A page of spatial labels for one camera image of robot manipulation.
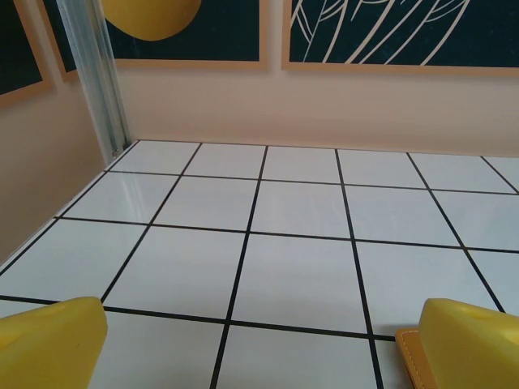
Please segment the orange leather card holder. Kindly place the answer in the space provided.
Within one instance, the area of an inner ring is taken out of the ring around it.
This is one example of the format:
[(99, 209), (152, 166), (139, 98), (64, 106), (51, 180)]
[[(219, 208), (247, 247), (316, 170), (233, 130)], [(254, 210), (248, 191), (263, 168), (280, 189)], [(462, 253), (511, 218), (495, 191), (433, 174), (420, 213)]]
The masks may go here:
[(414, 389), (439, 389), (422, 346), (417, 328), (396, 331), (397, 347)]

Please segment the wall panel golden oval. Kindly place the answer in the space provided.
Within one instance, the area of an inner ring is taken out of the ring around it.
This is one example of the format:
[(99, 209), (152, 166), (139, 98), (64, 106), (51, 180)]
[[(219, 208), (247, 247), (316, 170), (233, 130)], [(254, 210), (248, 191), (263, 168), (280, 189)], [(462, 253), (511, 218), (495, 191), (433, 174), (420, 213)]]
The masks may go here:
[(101, 0), (120, 67), (264, 70), (268, 0)]

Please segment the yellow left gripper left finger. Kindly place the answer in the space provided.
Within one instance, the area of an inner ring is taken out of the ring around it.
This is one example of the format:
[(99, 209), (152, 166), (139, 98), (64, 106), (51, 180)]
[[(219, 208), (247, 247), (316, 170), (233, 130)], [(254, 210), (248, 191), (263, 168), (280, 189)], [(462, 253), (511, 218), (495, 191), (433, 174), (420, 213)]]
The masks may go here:
[(97, 297), (0, 318), (0, 389), (88, 389), (107, 332)]

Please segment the wall panel small pink flower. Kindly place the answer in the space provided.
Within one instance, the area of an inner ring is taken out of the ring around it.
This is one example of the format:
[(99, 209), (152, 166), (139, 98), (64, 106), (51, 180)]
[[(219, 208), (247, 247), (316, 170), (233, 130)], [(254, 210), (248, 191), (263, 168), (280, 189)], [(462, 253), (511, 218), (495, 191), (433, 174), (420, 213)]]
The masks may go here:
[(51, 88), (45, 55), (24, 0), (0, 0), (0, 109)]

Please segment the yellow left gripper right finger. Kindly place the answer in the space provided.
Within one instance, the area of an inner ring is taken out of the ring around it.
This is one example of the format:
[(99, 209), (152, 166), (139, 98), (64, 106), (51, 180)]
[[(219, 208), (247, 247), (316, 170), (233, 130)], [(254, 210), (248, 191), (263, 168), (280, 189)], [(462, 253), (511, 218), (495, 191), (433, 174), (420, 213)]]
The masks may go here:
[(435, 298), (418, 333), (438, 389), (519, 389), (519, 317)]

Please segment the wall panel golden disc leaves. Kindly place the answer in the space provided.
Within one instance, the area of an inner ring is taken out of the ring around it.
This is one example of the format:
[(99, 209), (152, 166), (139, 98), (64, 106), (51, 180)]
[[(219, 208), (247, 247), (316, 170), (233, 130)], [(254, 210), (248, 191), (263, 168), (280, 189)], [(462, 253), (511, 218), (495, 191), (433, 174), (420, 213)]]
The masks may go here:
[(519, 77), (519, 0), (285, 0), (281, 63)]

